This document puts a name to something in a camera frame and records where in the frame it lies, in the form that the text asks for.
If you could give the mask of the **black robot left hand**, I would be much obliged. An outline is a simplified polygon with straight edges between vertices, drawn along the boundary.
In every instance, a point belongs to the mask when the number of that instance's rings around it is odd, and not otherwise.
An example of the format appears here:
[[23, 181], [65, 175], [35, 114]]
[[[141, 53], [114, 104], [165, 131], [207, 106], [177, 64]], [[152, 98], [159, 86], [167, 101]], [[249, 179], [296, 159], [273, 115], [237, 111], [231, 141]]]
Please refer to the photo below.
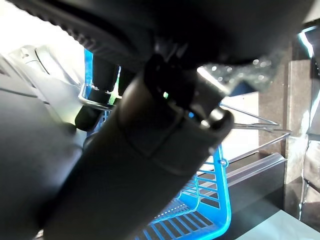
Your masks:
[[126, 240], [191, 179], [234, 125], [211, 112], [270, 84], [312, 0], [15, 0], [131, 73], [87, 147], [26, 81], [2, 75], [0, 237]]

